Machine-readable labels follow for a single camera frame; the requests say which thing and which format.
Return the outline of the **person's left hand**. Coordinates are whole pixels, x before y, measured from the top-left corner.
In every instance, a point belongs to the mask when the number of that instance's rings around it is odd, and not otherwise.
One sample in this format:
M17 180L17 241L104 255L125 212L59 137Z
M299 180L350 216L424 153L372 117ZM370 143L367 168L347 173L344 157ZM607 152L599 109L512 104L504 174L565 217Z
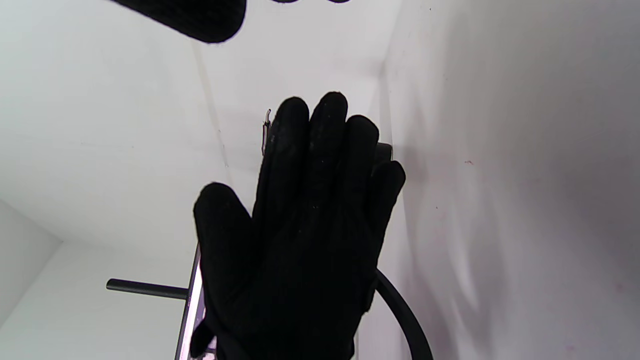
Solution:
M284 100L270 126L253 212L226 184L193 208L205 319L190 355L217 341L224 360L349 360L371 307L377 265L406 181L375 165L377 126L347 116L341 92L313 112Z

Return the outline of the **person's right hand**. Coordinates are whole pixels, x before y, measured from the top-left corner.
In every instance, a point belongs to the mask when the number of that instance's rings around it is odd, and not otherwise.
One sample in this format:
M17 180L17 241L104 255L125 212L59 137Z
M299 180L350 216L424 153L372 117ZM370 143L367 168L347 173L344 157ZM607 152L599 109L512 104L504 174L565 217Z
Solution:
M294 34L300 28L330 28L338 4L320 5L313 0L304 6L294 0L276 0L273 6L256 0L115 0L125 9L204 44L221 44L243 29L246 19L253 21L247 34L258 34L258 26L269 27L282 34Z

